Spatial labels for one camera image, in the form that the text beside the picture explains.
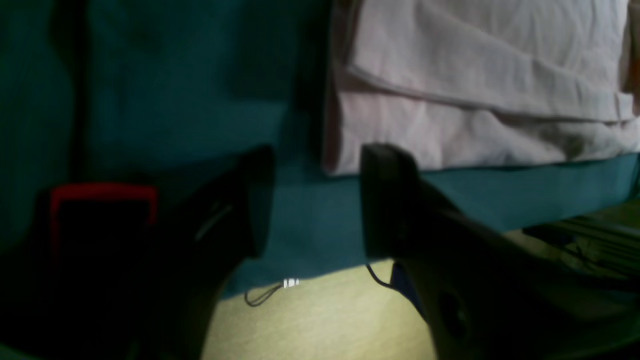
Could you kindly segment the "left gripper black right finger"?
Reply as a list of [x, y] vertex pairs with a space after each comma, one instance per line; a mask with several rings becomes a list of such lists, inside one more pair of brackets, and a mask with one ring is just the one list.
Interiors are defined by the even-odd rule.
[[473, 221], [394, 145], [363, 146], [366, 254], [393, 259], [439, 360], [637, 360], [639, 282], [561, 269]]

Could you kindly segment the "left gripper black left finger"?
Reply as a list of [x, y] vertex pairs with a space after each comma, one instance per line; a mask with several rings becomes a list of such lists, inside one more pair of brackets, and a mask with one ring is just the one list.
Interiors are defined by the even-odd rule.
[[[1, 255], [3, 360], [199, 360], [234, 271], [266, 247], [275, 151], [187, 167], [158, 194], [156, 222], [107, 257], [51, 257], [52, 187], [22, 244]], [[93, 182], [126, 183], [126, 182]]]

